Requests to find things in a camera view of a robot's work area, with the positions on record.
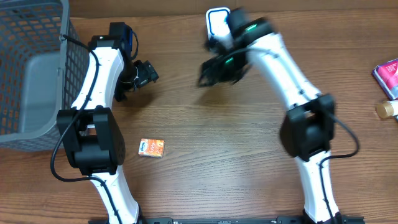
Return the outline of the orange small box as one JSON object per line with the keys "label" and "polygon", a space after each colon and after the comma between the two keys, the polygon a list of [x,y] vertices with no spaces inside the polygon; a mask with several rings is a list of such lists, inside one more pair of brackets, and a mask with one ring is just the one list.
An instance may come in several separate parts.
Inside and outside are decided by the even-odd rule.
{"label": "orange small box", "polygon": [[164,140],[158,139],[141,139],[138,154],[147,157],[163,157]]}

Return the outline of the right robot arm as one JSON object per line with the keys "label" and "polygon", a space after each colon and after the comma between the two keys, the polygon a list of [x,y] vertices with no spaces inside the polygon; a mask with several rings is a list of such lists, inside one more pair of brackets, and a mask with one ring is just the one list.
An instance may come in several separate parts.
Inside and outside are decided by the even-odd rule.
{"label": "right robot arm", "polygon": [[240,81],[256,67],[285,110],[280,140],[295,159],[304,192],[307,223],[338,223],[340,211],[331,188],[328,157],[334,137],[335,102],[302,73],[277,32],[264,17],[250,21],[242,8],[216,7],[205,14],[205,47],[215,57],[203,62],[197,85]]}

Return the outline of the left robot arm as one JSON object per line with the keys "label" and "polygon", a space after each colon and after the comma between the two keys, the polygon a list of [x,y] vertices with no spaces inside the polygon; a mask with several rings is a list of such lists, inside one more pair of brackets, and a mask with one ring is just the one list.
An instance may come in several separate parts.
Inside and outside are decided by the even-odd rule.
{"label": "left robot arm", "polygon": [[112,22],[106,35],[94,35],[88,44],[63,34],[62,38],[89,52],[82,88],[66,110],[60,110],[60,132],[50,159],[53,176],[62,182],[90,181],[97,189],[108,223],[141,223],[141,208],[134,200],[123,171],[126,145],[112,112],[113,101],[156,82],[158,73],[149,61],[136,59],[139,42],[125,22]]}

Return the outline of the red purple pad pack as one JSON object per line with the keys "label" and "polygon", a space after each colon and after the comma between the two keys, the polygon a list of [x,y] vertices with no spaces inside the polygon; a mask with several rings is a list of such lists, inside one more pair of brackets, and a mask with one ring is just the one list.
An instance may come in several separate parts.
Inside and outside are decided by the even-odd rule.
{"label": "red purple pad pack", "polygon": [[373,72],[380,87],[390,100],[397,99],[397,59],[377,65]]}

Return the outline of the white tube with gold cap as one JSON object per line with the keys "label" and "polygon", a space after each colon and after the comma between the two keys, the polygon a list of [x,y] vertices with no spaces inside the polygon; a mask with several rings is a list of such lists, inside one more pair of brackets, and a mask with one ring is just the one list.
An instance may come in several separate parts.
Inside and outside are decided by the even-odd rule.
{"label": "white tube with gold cap", "polygon": [[397,116],[397,104],[398,104],[397,100],[385,101],[376,106],[376,113],[382,119],[396,117]]}

